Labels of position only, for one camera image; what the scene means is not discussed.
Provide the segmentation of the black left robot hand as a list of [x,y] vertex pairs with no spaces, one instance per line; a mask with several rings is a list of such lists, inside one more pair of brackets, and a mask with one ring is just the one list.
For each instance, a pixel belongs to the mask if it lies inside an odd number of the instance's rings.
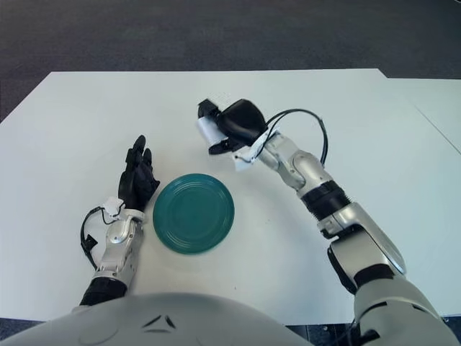
[[143,212],[160,182],[153,176],[153,157],[146,148],[146,137],[140,135],[128,149],[126,167],[120,177],[118,198],[127,209]]

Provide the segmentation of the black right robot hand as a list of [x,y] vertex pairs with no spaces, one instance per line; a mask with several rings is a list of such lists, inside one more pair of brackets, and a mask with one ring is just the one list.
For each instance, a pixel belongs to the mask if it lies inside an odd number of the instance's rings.
[[247,99],[240,99],[224,110],[209,99],[201,101],[197,127],[208,144],[209,155],[250,147],[268,130],[261,111]]

